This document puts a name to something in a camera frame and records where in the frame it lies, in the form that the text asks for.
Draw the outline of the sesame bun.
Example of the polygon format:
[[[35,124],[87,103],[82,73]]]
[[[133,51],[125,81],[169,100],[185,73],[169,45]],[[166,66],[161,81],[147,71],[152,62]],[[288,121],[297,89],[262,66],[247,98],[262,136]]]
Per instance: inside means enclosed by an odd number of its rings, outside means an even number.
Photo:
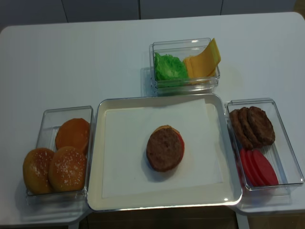
[[[70,192],[83,189],[85,184],[87,158],[83,152],[72,146],[60,148],[51,160],[48,178],[56,192]]]
[[[26,188],[35,195],[52,192],[48,171],[54,152],[47,148],[31,150],[23,162],[23,180]]]

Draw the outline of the red tomato slice left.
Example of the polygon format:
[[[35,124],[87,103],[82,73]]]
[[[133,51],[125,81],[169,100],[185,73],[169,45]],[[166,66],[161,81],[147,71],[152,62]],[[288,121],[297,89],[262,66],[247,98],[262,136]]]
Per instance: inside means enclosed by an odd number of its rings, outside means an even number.
[[[250,170],[250,164],[247,161],[247,152],[244,148],[240,150],[240,158],[242,162],[242,166],[244,169],[244,173],[247,176],[247,179],[249,180],[249,183],[251,186],[255,187],[257,185],[254,177],[252,176],[251,170]]]

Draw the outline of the brown patty middle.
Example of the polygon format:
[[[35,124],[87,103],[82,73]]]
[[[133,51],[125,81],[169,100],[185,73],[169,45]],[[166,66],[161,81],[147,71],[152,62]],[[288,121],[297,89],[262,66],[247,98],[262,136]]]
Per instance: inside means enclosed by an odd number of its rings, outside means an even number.
[[[239,110],[239,112],[238,112],[239,122],[241,124],[241,127],[243,129],[245,136],[252,143],[253,148],[261,148],[263,145],[255,136],[255,134],[248,122],[248,117],[247,117],[248,110],[249,109],[247,107],[243,107]]]

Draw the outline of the bottom bun on tray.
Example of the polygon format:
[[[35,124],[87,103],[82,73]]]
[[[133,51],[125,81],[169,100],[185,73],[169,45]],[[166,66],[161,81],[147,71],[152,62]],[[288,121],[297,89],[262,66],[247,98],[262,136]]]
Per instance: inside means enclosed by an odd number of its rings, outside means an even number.
[[[175,128],[173,128],[172,126],[170,126],[170,125],[162,125],[162,126],[156,128],[156,129],[153,131],[153,133],[155,133],[155,132],[157,132],[157,131],[159,131],[159,130],[161,130],[161,129],[167,129],[167,128],[172,129],[176,134],[180,135],[180,132],[179,132],[178,130],[176,130]]]

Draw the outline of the brown patty left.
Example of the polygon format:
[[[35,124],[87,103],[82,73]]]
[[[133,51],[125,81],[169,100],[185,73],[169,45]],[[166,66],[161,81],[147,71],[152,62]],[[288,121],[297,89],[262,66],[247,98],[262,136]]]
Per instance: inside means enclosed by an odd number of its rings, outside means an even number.
[[[235,109],[229,113],[230,121],[234,129],[235,136],[237,137],[238,141],[245,150],[252,150],[253,144],[244,134],[241,123],[238,118],[238,114],[239,114],[239,109]]]

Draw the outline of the orange bun bottom in container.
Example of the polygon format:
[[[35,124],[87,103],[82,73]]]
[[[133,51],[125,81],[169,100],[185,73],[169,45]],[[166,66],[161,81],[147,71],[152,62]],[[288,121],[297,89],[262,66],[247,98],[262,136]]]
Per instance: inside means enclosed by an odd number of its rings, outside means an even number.
[[[89,137],[90,124],[83,118],[74,118],[59,128],[55,137],[55,145],[57,149],[72,146],[87,155]]]

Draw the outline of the yellow cheese slice top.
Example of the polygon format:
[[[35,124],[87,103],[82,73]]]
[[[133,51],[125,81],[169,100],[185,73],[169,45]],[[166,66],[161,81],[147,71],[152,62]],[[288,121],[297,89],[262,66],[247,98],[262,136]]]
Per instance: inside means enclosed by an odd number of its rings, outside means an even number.
[[[216,68],[221,61],[220,52],[216,43],[215,38],[213,38],[209,44],[206,46],[206,48],[198,55],[193,57],[200,57],[204,58],[207,61],[210,61],[213,65],[212,68]]]

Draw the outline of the green lettuce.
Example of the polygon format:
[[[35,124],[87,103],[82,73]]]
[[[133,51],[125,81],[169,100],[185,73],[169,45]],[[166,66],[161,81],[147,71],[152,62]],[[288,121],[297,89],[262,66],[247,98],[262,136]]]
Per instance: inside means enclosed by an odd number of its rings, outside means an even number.
[[[187,79],[185,64],[178,57],[170,54],[160,55],[155,53],[154,57],[155,79],[157,81],[171,81]]]

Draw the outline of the red tomato slice on tray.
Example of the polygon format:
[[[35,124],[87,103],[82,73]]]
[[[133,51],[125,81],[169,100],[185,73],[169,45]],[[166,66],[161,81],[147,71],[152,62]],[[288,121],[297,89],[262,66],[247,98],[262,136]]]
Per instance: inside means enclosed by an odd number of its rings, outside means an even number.
[[[178,139],[180,140],[180,143],[182,146],[182,152],[181,152],[181,157],[180,157],[180,161],[181,161],[184,156],[185,144],[184,144],[184,140],[183,140],[182,136],[180,134],[177,134],[177,136],[178,136]]]

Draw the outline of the sesame bun top left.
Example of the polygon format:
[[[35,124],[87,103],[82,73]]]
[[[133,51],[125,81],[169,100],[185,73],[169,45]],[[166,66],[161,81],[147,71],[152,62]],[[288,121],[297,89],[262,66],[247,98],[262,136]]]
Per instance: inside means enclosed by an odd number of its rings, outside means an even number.
[[[47,148],[31,150],[23,162],[23,180],[26,188],[35,195],[52,192],[48,171],[54,152]]]

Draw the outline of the sesame bun top right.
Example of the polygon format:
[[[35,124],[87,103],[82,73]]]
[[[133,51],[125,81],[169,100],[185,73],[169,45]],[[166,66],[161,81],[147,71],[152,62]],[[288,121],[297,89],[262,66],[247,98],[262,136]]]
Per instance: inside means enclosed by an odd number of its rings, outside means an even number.
[[[85,184],[87,158],[83,152],[72,146],[60,148],[51,160],[48,178],[56,192],[70,192],[83,189]]]

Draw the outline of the white paper sheet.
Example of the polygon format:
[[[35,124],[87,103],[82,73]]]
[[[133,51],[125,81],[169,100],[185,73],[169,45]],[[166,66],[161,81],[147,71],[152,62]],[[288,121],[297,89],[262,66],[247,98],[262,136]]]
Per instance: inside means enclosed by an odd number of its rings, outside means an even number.
[[[145,155],[149,137],[162,125],[178,130],[185,144],[180,164],[165,173],[153,170]],[[126,99],[105,113],[104,130],[106,198],[224,182],[218,114],[204,99]]]

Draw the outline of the brown patty right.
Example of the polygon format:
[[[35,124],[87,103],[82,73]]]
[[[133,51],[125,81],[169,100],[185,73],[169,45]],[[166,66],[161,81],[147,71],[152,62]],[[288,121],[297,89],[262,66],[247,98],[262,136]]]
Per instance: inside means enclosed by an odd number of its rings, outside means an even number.
[[[259,107],[251,106],[247,118],[253,133],[262,145],[272,145],[275,141],[275,132],[266,112]]]

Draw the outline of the red tomato slice right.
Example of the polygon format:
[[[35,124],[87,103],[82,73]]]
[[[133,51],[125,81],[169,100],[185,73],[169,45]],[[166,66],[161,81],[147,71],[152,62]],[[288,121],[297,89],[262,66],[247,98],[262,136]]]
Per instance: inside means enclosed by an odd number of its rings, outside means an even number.
[[[279,185],[276,173],[266,157],[259,150],[254,150],[252,155],[255,169],[264,184],[267,186]]]

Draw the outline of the red tomato slice middle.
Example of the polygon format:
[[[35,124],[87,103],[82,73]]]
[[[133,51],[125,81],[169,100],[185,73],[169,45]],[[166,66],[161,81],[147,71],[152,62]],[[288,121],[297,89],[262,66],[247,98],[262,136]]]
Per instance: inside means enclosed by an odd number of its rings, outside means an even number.
[[[256,168],[254,166],[254,162],[253,162],[253,152],[251,150],[247,150],[246,151],[246,162],[248,165],[248,170],[249,170],[249,174],[250,174],[250,180],[251,183],[254,187],[258,187],[258,186],[265,186],[266,183],[263,181],[263,179],[260,177],[259,173],[256,171]]]

